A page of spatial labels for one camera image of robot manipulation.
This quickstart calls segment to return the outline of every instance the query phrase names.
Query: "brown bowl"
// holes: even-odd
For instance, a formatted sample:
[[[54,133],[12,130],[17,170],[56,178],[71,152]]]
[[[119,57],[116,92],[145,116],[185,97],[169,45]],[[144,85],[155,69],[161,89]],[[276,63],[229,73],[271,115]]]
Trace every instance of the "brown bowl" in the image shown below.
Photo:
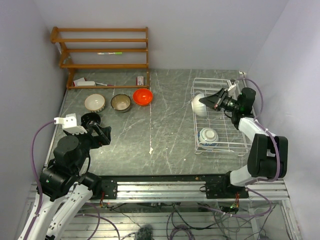
[[[131,99],[128,95],[115,95],[110,102],[112,108],[120,113],[128,112],[131,108]]]

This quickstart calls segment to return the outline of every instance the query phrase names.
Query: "white bowl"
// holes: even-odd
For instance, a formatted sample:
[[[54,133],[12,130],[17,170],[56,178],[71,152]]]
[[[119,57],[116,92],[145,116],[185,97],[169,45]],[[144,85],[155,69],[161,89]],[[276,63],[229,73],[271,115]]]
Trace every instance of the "white bowl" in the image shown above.
[[[214,147],[218,144],[218,133],[212,128],[205,127],[198,132],[199,144],[202,146]]]
[[[88,96],[84,101],[84,106],[86,109],[91,111],[92,113],[101,112],[106,105],[106,100],[104,96],[100,94],[92,94]]]
[[[199,102],[199,99],[204,97],[205,95],[203,93],[199,93],[191,102],[192,111],[200,117],[207,116],[207,106],[202,102]]]

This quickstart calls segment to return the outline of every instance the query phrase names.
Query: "gray wall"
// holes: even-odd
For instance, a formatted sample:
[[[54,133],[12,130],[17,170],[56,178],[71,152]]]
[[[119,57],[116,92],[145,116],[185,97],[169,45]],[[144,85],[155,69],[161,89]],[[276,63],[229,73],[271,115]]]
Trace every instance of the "gray wall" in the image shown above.
[[[0,1],[0,239],[14,239],[33,181],[30,144],[57,115],[65,78],[56,48],[32,0]],[[38,136],[35,161],[44,164],[54,126]]]
[[[149,27],[150,66],[247,71],[288,0],[34,0],[47,27]]]
[[[320,229],[319,12],[319,0],[290,0],[248,73],[262,88],[263,124],[289,140],[285,183],[306,240]]]

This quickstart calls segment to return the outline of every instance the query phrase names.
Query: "white wall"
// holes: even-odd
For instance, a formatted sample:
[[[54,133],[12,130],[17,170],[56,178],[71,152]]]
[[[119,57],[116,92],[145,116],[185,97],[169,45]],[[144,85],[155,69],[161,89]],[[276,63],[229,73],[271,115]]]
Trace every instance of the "white wall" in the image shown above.
[[[289,140],[285,183],[306,240],[320,229],[319,12],[319,0],[290,0],[248,73],[263,92],[263,124]]]
[[[47,27],[149,27],[150,66],[247,71],[288,0],[34,0]]]
[[[14,239],[33,175],[36,130],[57,115],[65,90],[56,48],[32,0],[0,1],[0,239]],[[35,161],[44,164],[54,126],[38,136]]]

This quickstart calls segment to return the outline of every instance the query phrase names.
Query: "countertop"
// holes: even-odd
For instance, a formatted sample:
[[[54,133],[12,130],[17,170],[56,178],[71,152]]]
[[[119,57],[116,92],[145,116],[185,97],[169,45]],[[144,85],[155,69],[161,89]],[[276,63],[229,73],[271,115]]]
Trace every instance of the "countertop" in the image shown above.
[[[132,85],[136,77],[145,76],[144,73],[92,70],[78,72],[74,78]],[[237,77],[235,70],[153,69],[150,71],[153,101],[149,106],[133,103],[126,113],[112,109],[110,100],[114,95],[123,93],[132,99],[135,88],[71,89],[67,91],[61,116],[71,113],[82,116],[89,112],[84,105],[89,95],[98,93],[105,97],[106,106],[99,115],[101,125],[112,128],[111,144],[90,151],[89,171],[96,175],[223,174],[241,168],[246,159],[224,153],[195,154],[191,87],[194,78]],[[52,149],[63,136],[59,126]]]

